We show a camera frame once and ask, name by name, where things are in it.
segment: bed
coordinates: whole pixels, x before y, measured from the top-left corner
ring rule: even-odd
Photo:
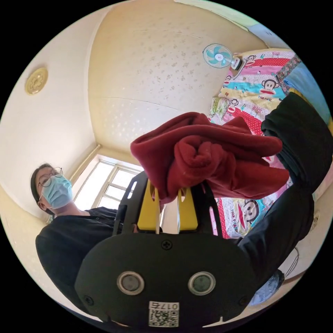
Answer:
[[[297,63],[297,56],[287,49],[264,49],[238,54],[246,61],[234,77],[229,70],[221,83],[221,90],[213,98],[209,115],[211,122],[222,125],[241,116],[255,135],[263,135],[261,123],[286,96],[277,73],[290,63]],[[272,167],[283,168],[276,156],[266,159]],[[217,198],[224,238],[244,237],[279,196],[292,185],[291,179],[276,193],[261,200]]]

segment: screw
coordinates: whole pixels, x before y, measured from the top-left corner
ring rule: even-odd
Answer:
[[[246,303],[247,303],[247,297],[246,297],[246,296],[243,296],[243,297],[238,301],[238,304],[239,304],[240,306],[244,306]]]
[[[161,246],[163,250],[170,250],[172,248],[172,243],[169,240],[164,240]]]
[[[90,296],[84,296],[83,299],[88,305],[90,306],[94,305],[94,300]]]

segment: round sensor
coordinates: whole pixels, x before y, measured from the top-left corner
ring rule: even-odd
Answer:
[[[215,278],[209,272],[199,272],[194,274],[188,281],[190,292],[197,296],[209,294],[215,288]]]
[[[135,272],[123,272],[117,278],[118,288],[126,295],[138,295],[145,286],[143,278]]]

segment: window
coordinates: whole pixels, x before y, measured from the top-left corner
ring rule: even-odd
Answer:
[[[129,183],[138,173],[139,171],[116,165],[104,185],[101,195],[96,198],[95,206],[118,209]],[[135,184],[131,188],[130,195],[133,193],[134,187]]]
[[[118,209],[132,178],[141,171],[143,171],[143,168],[140,166],[99,155],[99,161],[89,176],[83,176],[87,177],[87,179],[81,180],[83,185],[74,198],[74,202],[81,210],[97,207]],[[134,188],[135,184],[130,190],[129,197],[133,193]],[[160,215],[161,224],[163,216],[164,209]]]

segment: black hair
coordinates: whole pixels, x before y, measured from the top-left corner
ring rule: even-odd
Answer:
[[[49,163],[44,163],[42,164],[40,167],[38,167],[33,174],[31,175],[31,179],[30,179],[30,189],[31,189],[31,193],[32,196],[34,197],[36,203],[38,204],[39,201],[39,194],[37,192],[37,186],[36,186],[36,176],[39,170],[43,169],[43,168],[53,168]],[[48,208],[45,210],[46,213],[48,213],[49,215],[54,216],[54,213],[52,213]]]

